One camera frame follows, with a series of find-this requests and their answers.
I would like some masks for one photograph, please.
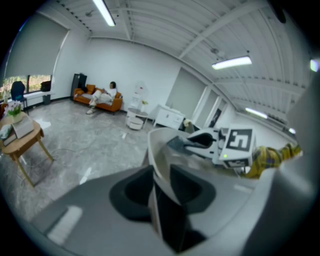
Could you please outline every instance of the white wall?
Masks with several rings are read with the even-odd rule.
[[[37,12],[69,30],[58,53],[51,83],[51,90],[54,92],[51,95],[52,100],[68,97],[70,96],[74,73],[84,73],[83,52],[88,43],[88,36],[60,12],[51,8],[50,4],[44,4]],[[42,101],[42,97],[30,99],[28,105],[31,106]]]
[[[145,84],[150,113],[158,104],[165,105],[178,76],[181,63],[152,48],[130,42],[93,38],[85,49],[87,84],[106,88],[111,81],[123,95],[127,110],[137,83]]]
[[[291,141],[274,130],[260,124],[250,118],[238,115],[230,104],[227,105],[225,111],[221,114],[216,122],[215,128],[229,127],[230,124],[250,125],[256,130],[256,145],[280,149]]]

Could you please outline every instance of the ceiling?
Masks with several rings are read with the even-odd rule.
[[[287,13],[287,22],[280,23],[266,0],[105,0],[114,27],[92,0],[56,2],[91,37],[122,39],[170,54],[205,76],[238,109],[249,107],[281,122],[313,75],[306,40]],[[246,55],[252,65],[212,68]]]

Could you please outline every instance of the small white table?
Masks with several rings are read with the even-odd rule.
[[[130,126],[130,118],[145,118],[142,129],[145,128],[147,120],[148,120],[148,113],[147,112],[141,112],[139,109],[136,108],[128,108],[128,111],[126,113],[126,120],[125,123],[127,126]]]

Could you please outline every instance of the window blind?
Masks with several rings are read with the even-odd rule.
[[[179,110],[186,119],[191,119],[205,88],[203,82],[181,68],[166,105]]]
[[[35,13],[15,38],[5,77],[52,75],[67,32],[61,25]]]

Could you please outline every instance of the person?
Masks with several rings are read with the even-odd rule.
[[[96,90],[95,93],[92,95],[92,99],[89,102],[90,109],[86,113],[88,115],[92,114],[97,104],[112,104],[112,101],[114,100],[117,94],[116,87],[116,82],[112,81],[110,83],[109,88],[103,89],[103,92],[101,92],[100,90]]]

